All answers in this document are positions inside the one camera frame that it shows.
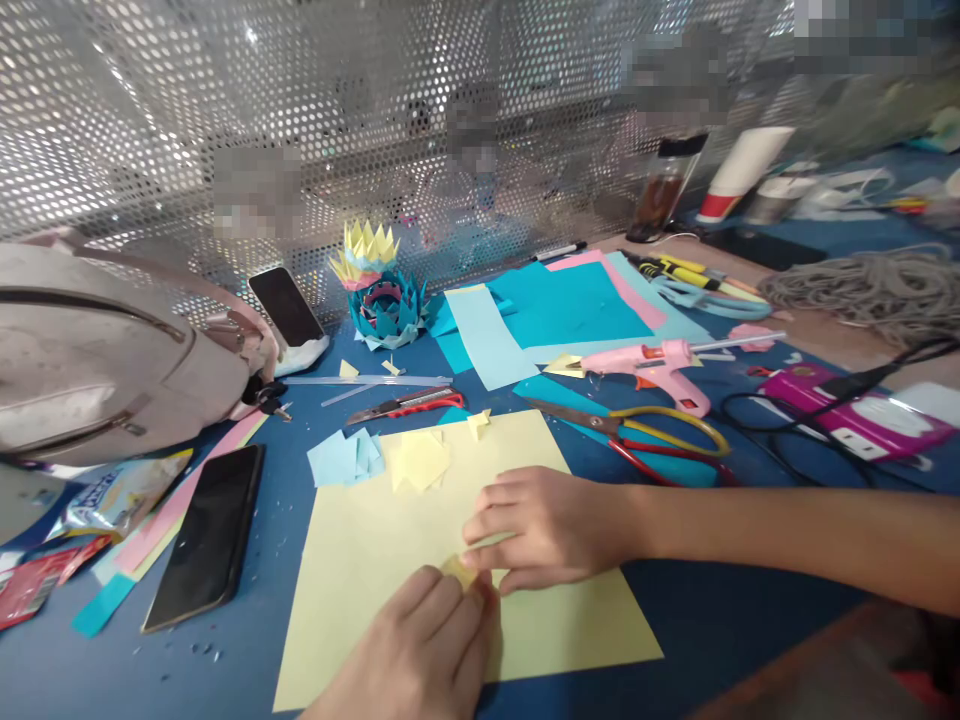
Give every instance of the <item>pink glue gun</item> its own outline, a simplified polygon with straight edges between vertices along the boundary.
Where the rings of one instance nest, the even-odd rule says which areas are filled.
[[[680,412],[702,418],[710,412],[710,400],[692,382],[680,372],[681,368],[693,364],[693,355],[708,350],[749,345],[769,340],[783,340],[785,332],[773,332],[754,337],[731,338],[716,342],[690,345],[686,340],[664,340],[658,348],[646,345],[633,345],[589,355],[579,362],[579,366],[588,372],[606,375],[623,373],[634,375],[665,390],[674,399]]]

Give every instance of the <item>yellow scissors handle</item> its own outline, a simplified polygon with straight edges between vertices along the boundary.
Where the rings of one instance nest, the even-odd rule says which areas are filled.
[[[663,430],[657,430],[655,427],[650,427],[649,425],[644,425],[643,423],[634,422],[633,420],[628,419],[636,415],[666,415],[668,417],[676,418],[677,420],[682,420],[688,425],[692,425],[693,427],[697,428],[697,430],[710,438],[713,441],[713,444],[717,446],[717,449],[708,450],[706,448],[697,447],[696,445],[688,443],[686,440],[681,440],[678,437],[674,437],[670,433],[666,433]],[[626,410],[611,411],[610,417],[623,418],[623,424],[626,427],[647,433],[647,435],[652,435],[658,440],[663,440],[664,442],[675,445],[682,450],[688,450],[700,455],[707,455],[708,457],[726,457],[730,454],[730,443],[727,442],[727,439],[723,435],[721,435],[700,418],[695,418],[692,415],[680,412],[679,410],[674,410],[673,408],[659,407],[656,405],[640,408],[627,408]]]

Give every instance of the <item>scissors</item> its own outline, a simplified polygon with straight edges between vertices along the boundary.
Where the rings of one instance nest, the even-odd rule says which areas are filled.
[[[723,435],[718,433],[702,420],[691,417],[686,413],[679,412],[672,408],[651,406],[630,408],[629,410],[615,410],[609,415],[604,416],[580,412],[579,410],[573,410],[572,408],[564,407],[563,405],[554,405],[553,403],[535,400],[533,398],[528,398],[527,402],[531,407],[534,407],[541,412],[553,415],[561,420],[566,420],[574,425],[582,425],[583,427],[603,433],[607,436],[607,444],[610,446],[610,448],[622,455],[627,462],[633,465],[643,475],[649,477],[654,482],[660,483],[661,485],[685,487],[679,483],[667,480],[660,473],[630,452],[631,450],[653,453],[654,455],[669,455],[670,457],[678,457],[685,460],[701,462],[705,465],[709,465],[717,471],[718,475],[720,476],[721,483],[725,483],[727,485],[737,484],[736,478],[730,469],[717,459],[730,454],[730,445],[727,443],[726,438],[724,438]],[[691,443],[681,440],[678,437],[674,437],[669,433],[665,433],[662,430],[657,430],[649,425],[627,419],[636,415],[646,414],[668,415],[678,420],[682,420],[689,425],[693,425],[707,435],[707,437],[714,442],[717,448],[716,450],[700,448],[696,445],[692,445]],[[625,440],[620,437],[621,425],[634,430],[639,430],[640,432],[648,433],[659,440],[663,440],[664,442],[674,445],[675,447],[648,445],[646,443],[634,442],[633,440]]]

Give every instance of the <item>metal mesh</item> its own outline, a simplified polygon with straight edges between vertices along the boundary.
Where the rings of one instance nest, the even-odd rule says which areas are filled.
[[[622,231],[643,161],[675,125],[651,124],[629,87],[646,39],[722,37],[728,88],[717,97],[729,114],[701,178],[744,128],[811,130],[818,89],[791,72],[792,8],[7,0],[0,240],[73,225],[98,247],[190,269],[254,306],[247,278],[283,264],[331,320],[345,304],[326,261],[344,221],[394,224],[402,267],[432,288]],[[871,82],[863,97],[879,103],[891,80]],[[937,82],[914,80],[920,89],[904,97],[948,104],[956,90],[936,96]],[[251,147],[299,153],[296,209],[276,210],[282,231],[243,236],[218,223],[218,153]],[[196,322],[215,309],[166,290]]]

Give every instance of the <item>smartphone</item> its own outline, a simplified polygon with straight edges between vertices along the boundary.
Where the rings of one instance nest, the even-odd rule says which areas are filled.
[[[262,467],[263,445],[203,466],[141,632],[175,625],[236,594]]]
[[[323,328],[296,280],[286,268],[277,267],[250,278],[250,289],[290,347],[323,337]]]
[[[703,243],[778,272],[789,270],[794,265],[809,265],[827,259],[827,253],[823,250],[744,227],[730,227],[710,233],[703,238]]]

